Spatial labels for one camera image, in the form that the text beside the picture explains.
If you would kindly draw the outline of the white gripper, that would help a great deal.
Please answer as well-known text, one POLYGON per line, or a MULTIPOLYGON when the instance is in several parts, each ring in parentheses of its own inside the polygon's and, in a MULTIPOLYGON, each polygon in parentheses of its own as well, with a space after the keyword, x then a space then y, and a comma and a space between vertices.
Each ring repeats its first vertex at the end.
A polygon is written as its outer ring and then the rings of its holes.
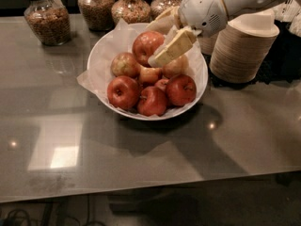
POLYGON ((182 0, 180 7, 167 8, 147 25, 147 31, 166 34, 164 43, 149 57, 148 63, 153 68, 162 68, 193 47, 197 41, 194 30, 201 37, 211 37, 223 30, 227 22, 223 0, 182 0))

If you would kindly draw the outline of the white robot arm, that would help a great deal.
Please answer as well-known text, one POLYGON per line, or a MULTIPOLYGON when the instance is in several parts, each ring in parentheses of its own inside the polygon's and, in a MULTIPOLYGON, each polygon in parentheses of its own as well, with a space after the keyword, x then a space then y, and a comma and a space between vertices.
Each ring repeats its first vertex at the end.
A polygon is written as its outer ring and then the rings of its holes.
POLYGON ((160 68, 189 51, 198 37, 211 37, 234 18, 271 8, 286 0, 182 0, 165 10, 147 28, 166 34, 148 63, 160 68))

